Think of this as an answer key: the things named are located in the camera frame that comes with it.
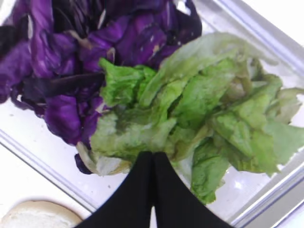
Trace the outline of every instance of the bread slice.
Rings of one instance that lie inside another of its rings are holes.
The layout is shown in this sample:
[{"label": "bread slice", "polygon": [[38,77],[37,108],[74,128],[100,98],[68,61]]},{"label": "bread slice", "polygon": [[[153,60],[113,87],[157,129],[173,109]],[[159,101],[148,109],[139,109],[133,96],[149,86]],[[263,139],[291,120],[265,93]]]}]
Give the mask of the bread slice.
[{"label": "bread slice", "polygon": [[79,216],[55,203],[27,201],[11,209],[0,228],[73,228],[80,222]]}]

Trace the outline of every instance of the food container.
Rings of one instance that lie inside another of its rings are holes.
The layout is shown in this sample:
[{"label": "food container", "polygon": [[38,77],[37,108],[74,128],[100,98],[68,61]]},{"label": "food container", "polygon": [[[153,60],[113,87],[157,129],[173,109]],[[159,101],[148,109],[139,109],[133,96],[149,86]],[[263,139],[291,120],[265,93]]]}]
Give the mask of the food container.
[{"label": "food container", "polygon": [[[4,0],[0,21],[10,13],[12,0]],[[304,49],[259,16],[240,0],[195,0],[204,33],[227,31],[273,55],[277,66],[264,65],[266,71],[282,77],[286,87],[304,88]],[[304,108],[292,124],[304,127]],[[100,207],[120,185],[126,174],[100,177],[84,175],[76,167],[76,148],[65,144],[47,129],[32,111],[16,108],[10,101],[0,105],[0,144],[44,175],[91,212]],[[298,152],[281,173],[272,178],[266,174],[238,172],[229,168],[225,184],[216,192],[217,200],[208,208],[236,227],[258,222],[271,227],[288,216],[304,199],[304,153]]]}]

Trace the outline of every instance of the green lettuce leaf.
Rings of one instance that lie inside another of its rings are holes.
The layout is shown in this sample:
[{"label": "green lettuce leaf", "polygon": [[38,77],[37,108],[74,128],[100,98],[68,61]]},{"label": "green lettuce leaf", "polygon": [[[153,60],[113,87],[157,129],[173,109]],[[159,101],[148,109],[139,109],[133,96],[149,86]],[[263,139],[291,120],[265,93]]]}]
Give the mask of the green lettuce leaf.
[{"label": "green lettuce leaf", "polygon": [[206,115],[219,104],[237,71],[230,59],[207,67],[189,81],[171,115],[183,128],[200,128]]},{"label": "green lettuce leaf", "polygon": [[228,110],[214,115],[212,128],[268,175],[277,172],[274,138],[265,129],[266,111],[282,86],[281,80],[267,75],[268,84]]},{"label": "green lettuce leaf", "polygon": [[197,38],[163,61],[159,72],[140,97],[139,105],[148,107],[165,84],[184,77],[190,80],[199,71],[227,58],[243,62],[249,57],[258,57],[270,64],[276,64],[245,40],[229,33],[215,32]]},{"label": "green lettuce leaf", "polygon": [[269,120],[266,131],[273,136],[277,164],[286,164],[304,146],[304,128]]},{"label": "green lettuce leaf", "polygon": [[225,148],[218,148],[209,139],[195,150],[192,166],[191,190],[203,203],[215,201],[215,191],[229,167],[228,160],[222,156]]},{"label": "green lettuce leaf", "polygon": [[119,129],[116,127],[119,121],[114,111],[98,120],[97,130],[91,137],[94,153],[133,162],[141,151],[163,151],[169,133],[176,124],[176,120],[171,118],[158,125],[130,123],[124,129]]},{"label": "green lettuce leaf", "polygon": [[128,105],[143,93],[156,72],[146,66],[115,66],[102,58],[99,65],[105,70],[106,86],[100,95],[109,107]]},{"label": "green lettuce leaf", "polygon": [[276,100],[267,111],[267,116],[281,123],[289,124],[302,105],[297,98],[298,94],[304,94],[304,89],[289,88],[279,91]]}]

